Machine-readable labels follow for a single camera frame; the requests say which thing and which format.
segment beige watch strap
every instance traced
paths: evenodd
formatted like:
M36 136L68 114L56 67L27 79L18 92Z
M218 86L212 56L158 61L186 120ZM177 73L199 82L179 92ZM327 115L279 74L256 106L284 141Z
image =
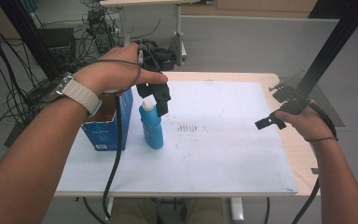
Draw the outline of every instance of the beige watch strap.
M76 82L74 79L71 79L68 84L66 84L62 93L86 107L90 117L97 112L102 103L93 91Z

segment whiteboard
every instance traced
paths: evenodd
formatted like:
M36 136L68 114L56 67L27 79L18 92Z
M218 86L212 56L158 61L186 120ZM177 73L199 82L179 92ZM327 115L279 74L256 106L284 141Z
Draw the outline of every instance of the whiteboard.
M297 193L277 129L257 130L270 111L259 83L171 81L164 146L144 140L135 88L127 147L111 194L125 196L246 196ZM98 195L116 152L96 151L79 130L60 195Z

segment watch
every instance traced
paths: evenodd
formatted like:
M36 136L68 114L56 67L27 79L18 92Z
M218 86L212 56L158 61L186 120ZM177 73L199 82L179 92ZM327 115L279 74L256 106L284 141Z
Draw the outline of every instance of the watch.
M76 82L69 72L65 73L61 83L46 96L46 99L48 102L53 102L62 96L68 96L86 107L89 117L93 117L97 113L103 102L89 88Z

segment black metal bar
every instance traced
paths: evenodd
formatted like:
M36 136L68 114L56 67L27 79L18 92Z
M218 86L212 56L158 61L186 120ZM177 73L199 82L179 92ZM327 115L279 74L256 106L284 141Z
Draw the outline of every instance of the black metal bar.
M28 46L48 79L52 81L59 76L62 71L54 61L48 48L42 43L37 34L37 27L22 6L21 0L0 0L0 7L19 33L21 39Z
M332 34L324 43L308 72L298 84L297 90L304 96L309 96L313 87L322 77L328 66L336 58L342 47L350 39L358 27L358 0L351 1L351 5L339 20Z

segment khaki pants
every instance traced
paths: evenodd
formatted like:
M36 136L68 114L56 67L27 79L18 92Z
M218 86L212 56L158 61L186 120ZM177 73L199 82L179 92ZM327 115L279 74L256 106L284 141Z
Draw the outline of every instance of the khaki pants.
M186 224L223 224L220 199L186 199ZM156 224L157 210L150 199L115 198L112 224Z

